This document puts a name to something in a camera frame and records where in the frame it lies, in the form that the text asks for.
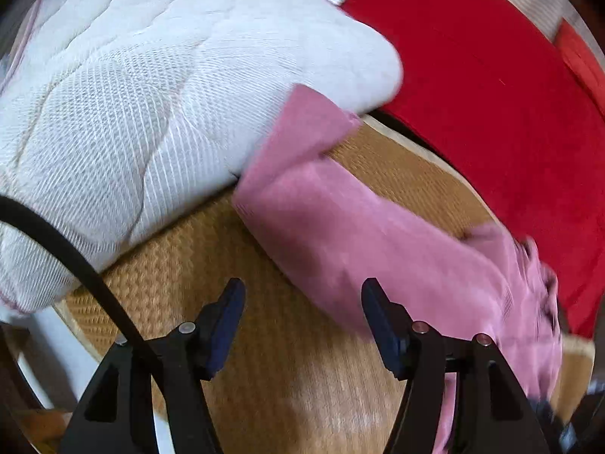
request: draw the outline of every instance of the red blanket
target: red blanket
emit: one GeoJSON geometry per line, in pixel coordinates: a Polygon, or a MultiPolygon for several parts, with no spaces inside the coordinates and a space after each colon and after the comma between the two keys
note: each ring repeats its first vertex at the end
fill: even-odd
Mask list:
{"type": "Polygon", "coordinates": [[[444,155],[513,235],[533,237],[572,332],[591,337],[605,289],[605,123],[506,0],[348,0],[386,36],[403,86],[385,110],[444,155]]]}

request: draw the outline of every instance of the black cable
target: black cable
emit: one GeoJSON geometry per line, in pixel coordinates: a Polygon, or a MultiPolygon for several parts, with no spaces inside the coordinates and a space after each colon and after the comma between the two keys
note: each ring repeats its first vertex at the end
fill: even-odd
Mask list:
{"type": "Polygon", "coordinates": [[[99,305],[109,315],[128,339],[135,353],[144,360],[157,385],[162,390],[161,361],[149,344],[144,341],[136,326],[101,276],[86,258],[56,228],[40,215],[5,196],[0,195],[0,221],[12,225],[35,240],[57,258],[93,294],[99,305]]]}

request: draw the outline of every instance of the pink fabric corner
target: pink fabric corner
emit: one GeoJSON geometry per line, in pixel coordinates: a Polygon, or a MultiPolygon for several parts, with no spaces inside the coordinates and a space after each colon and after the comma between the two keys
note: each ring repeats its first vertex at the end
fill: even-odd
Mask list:
{"type": "MultiPolygon", "coordinates": [[[[562,353],[554,275],[503,228],[483,225],[464,242],[453,239],[323,155],[358,125],[354,115],[296,85],[235,191],[248,229],[341,326],[369,335],[361,285],[376,277],[392,301],[440,333],[492,336],[524,391],[547,397],[562,353]]],[[[455,379],[447,377],[434,452],[445,447],[454,402],[455,379]]]]}

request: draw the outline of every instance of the pink towel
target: pink towel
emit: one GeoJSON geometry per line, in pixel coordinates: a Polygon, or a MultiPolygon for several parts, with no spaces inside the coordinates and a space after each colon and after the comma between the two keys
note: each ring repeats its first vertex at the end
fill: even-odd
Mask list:
{"type": "MultiPolygon", "coordinates": [[[[238,184],[235,209],[271,259],[319,308],[369,336],[361,285],[376,277],[389,299],[441,334],[495,339],[526,394],[547,398],[561,365],[557,279],[496,224],[458,241],[375,195],[323,152],[359,126],[323,95],[296,85],[273,132],[238,184]]],[[[447,378],[434,452],[454,408],[447,378]]]]}

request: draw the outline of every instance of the white quilted mattress pad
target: white quilted mattress pad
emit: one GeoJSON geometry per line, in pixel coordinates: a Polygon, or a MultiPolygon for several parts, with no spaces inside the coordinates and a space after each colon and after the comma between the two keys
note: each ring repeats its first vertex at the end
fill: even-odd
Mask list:
{"type": "MultiPolygon", "coordinates": [[[[38,0],[24,25],[0,85],[0,190],[99,271],[234,183],[294,83],[361,113],[402,76],[325,0],[38,0]]],[[[76,286],[0,227],[0,317],[76,286]]]]}

